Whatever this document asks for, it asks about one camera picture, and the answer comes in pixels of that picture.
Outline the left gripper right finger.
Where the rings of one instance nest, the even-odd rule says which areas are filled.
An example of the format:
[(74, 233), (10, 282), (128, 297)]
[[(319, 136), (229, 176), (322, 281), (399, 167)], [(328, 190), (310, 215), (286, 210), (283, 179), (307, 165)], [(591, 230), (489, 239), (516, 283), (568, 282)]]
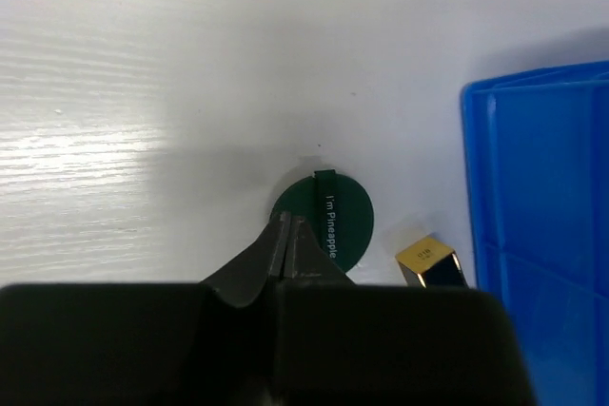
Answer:
[(319, 246), (309, 222), (301, 216), (282, 216), (287, 225), (280, 287), (352, 287), (354, 282)]

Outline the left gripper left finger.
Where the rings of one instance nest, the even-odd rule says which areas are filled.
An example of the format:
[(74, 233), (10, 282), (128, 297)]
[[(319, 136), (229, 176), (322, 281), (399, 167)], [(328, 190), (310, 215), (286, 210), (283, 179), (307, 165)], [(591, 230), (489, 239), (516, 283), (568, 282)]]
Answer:
[(290, 228), (289, 213), (273, 217), (253, 244), (202, 284), (226, 305), (236, 309), (248, 307), (262, 294), (270, 279), (281, 276)]

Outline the dark green powder puff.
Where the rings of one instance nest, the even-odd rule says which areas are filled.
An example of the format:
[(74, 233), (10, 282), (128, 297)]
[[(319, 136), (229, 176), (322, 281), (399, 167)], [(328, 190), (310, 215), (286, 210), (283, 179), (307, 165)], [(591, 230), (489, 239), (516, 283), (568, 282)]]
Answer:
[(270, 214), (280, 212), (305, 218), (318, 245), (345, 273), (362, 259), (372, 239), (374, 209), (368, 193), (334, 169), (317, 170), (288, 187)]

